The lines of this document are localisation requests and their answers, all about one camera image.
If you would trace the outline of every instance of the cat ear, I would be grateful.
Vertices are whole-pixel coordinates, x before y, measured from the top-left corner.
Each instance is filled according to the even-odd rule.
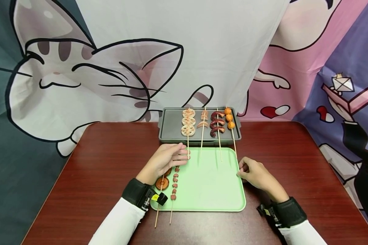
[[[135,73],[149,89],[150,96],[168,83],[180,66],[183,46],[151,39],[123,41],[102,47],[93,59],[99,64],[119,62]]]
[[[15,0],[13,25],[23,53],[37,38],[70,38],[92,45],[75,19],[53,0]]]

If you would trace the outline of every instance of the wooden skewer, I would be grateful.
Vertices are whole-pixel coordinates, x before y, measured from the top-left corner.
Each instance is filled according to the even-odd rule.
[[[221,162],[222,162],[222,149],[221,149],[221,140],[220,140],[220,137],[219,137],[219,130],[217,130],[217,133],[218,133],[219,153],[221,155]]]
[[[204,124],[202,125],[202,141],[200,142],[200,157],[202,158],[202,147],[203,147],[203,132],[204,132]]]
[[[174,200],[172,200],[172,208],[170,209],[170,220],[169,220],[169,225],[172,223],[173,202],[174,202]]]
[[[155,217],[155,225],[154,225],[154,228],[157,228],[158,213],[159,213],[159,204],[158,204],[158,208],[157,208],[157,216]]]
[[[187,133],[187,160],[189,160],[189,135]]]
[[[236,154],[236,159],[237,159],[236,140],[234,139],[233,129],[231,129],[231,131],[232,131],[233,144],[234,144],[234,153]]]

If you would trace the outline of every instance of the wrist strap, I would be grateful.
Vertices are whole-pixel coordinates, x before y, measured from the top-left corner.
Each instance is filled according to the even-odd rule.
[[[261,215],[273,217],[278,228],[290,228],[307,220],[306,213],[293,197],[283,203],[272,202],[269,207],[261,204],[257,209]]]
[[[150,200],[155,200],[163,206],[168,199],[163,193],[158,195],[151,188],[151,185],[144,184],[136,178],[129,181],[123,191],[122,198],[144,211],[148,210],[147,207],[150,204]]]

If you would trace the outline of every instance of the cartoon cat backdrop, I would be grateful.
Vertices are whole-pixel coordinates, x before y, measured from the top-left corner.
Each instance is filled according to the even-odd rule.
[[[368,0],[0,1],[0,244],[21,242],[88,125],[171,106],[303,123],[368,220],[364,47]]]

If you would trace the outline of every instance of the yellow label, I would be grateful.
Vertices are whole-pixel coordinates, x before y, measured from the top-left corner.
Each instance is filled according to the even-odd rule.
[[[151,200],[153,201],[157,201],[158,200],[159,195],[158,194],[154,194],[154,196],[151,198]]]

